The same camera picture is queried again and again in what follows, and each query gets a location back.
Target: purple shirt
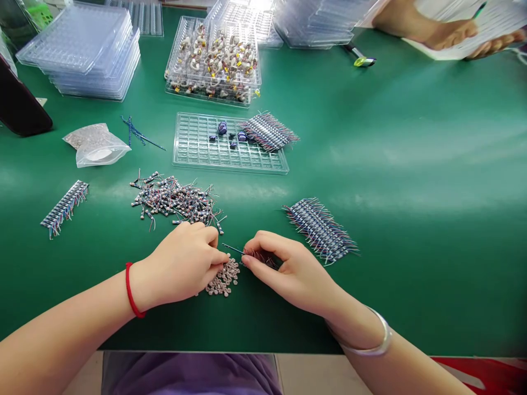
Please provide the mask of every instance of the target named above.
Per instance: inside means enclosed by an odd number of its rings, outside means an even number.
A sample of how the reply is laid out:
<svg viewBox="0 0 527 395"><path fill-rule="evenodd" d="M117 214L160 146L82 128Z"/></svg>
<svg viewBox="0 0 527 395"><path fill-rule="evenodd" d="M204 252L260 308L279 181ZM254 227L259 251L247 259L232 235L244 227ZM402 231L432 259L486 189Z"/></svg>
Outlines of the purple shirt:
<svg viewBox="0 0 527 395"><path fill-rule="evenodd" d="M105 352L102 394L282 395L266 355L127 352Z"/></svg>

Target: person's left hand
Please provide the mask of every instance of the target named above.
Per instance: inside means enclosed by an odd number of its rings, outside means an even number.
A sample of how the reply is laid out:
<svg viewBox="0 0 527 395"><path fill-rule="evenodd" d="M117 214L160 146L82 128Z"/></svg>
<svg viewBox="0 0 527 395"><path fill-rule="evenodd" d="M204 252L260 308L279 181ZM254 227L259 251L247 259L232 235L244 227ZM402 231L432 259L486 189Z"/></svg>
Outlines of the person's left hand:
<svg viewBox="0 0 527 395"><path fill-rule="evenodd" d="M139 311L203 291L229 260L217 247L216 228L202 222L178 225L150 256L130 268L130 287Z"/></svg>

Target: wrist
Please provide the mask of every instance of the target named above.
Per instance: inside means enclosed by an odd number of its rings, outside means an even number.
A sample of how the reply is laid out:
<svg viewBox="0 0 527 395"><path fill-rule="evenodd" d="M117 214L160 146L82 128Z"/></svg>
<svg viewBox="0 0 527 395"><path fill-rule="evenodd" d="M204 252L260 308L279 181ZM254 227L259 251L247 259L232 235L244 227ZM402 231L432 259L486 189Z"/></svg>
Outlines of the wrist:
<svg viewBox="0 0 527 395"><path fill-rule="evenodd" d="M370 309L344 290L336 306L324 318L339 343L357 349L370 349L382 344L384 327Z"/></svg>
<svg viewBox="0 0 527 395"><path fill-rule="evenodd" d="M129 273L132 298L141 313L159 305L148 269L145 261L138 261L130 267Z"/></svg>

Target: silver bangle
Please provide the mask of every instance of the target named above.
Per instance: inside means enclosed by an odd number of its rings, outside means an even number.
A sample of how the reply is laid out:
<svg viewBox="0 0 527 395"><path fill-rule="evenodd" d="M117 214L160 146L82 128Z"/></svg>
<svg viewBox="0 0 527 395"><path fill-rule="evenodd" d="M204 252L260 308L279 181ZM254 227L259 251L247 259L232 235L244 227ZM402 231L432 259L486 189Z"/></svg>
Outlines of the silver bangle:
<svg viewBox="0 0 527 395"><path fill-rule="evenodd" d="M342 348L348 350L349 352L352 352L353 354L357 354L357 355L360 355L360 356L363 356L363 357L378 357L378 356L384 355L386 353L386 351L388 350L388 347L390 346L390 342L391 342L391 328L390 328L390 325L388 325L388 323L386 322L386 320L383 318L382 315L377 313L371 307L368 307L368 308L373 312L373 314L375 314L377 316L377 318L380 320L380 322L383 325L384 338L383 338L383 342L381 343L381 345L378 346L378 347L375 347L375 348L361 350L361 349L356 349L356 348L351 348L351 347L345 346L342 343L339 343L339 344L340 344L340 346Z"/></svg>

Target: red object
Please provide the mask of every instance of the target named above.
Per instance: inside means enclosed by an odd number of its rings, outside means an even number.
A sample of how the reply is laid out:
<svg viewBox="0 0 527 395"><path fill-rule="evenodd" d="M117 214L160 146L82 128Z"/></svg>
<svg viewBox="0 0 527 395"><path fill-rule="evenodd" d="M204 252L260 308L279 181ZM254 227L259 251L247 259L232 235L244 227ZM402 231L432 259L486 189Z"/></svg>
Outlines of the red object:
<svg viewBox="0 0 527 395"><path fill-rule="evenodd" d="M126 292L128 292L128 300L130 301L130 306L132 306L133 313L136 315L137 318L144 318L146 312L141 313L139 311L136 306L136 303L133 301L132 289L130 288L130 266L132 265L132 262L128 262L126 264Z"/></svg>
<svg viewBox="0 0 527 395"><path fill-rule="evenodd" d="M525 394L527 363L514 358L433 357L478 395Z"/></svg>

